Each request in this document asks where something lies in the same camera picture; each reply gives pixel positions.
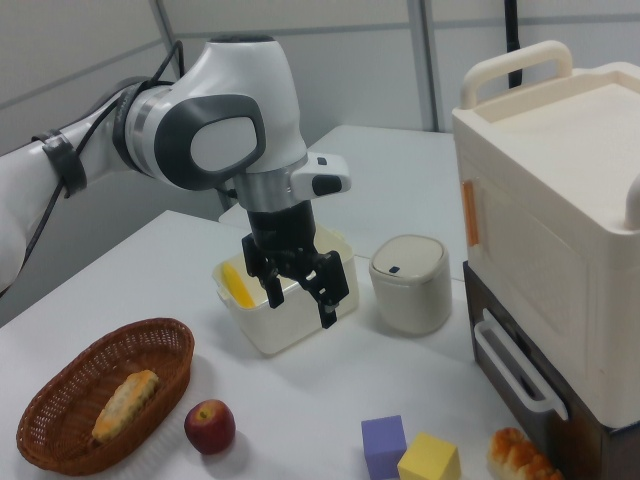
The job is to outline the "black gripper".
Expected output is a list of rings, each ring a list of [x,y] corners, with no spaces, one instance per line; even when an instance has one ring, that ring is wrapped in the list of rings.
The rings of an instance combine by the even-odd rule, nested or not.
[[[338,304],[348,295],[348,283],[340,254],[316,248],[311,202],[274,213],[250,212],[248,219],[251,233],[242,240],[246,270],[259,280],[269,305],[284,302],[281,280],[287,278],[318,303],[322,328],[333,326]]]

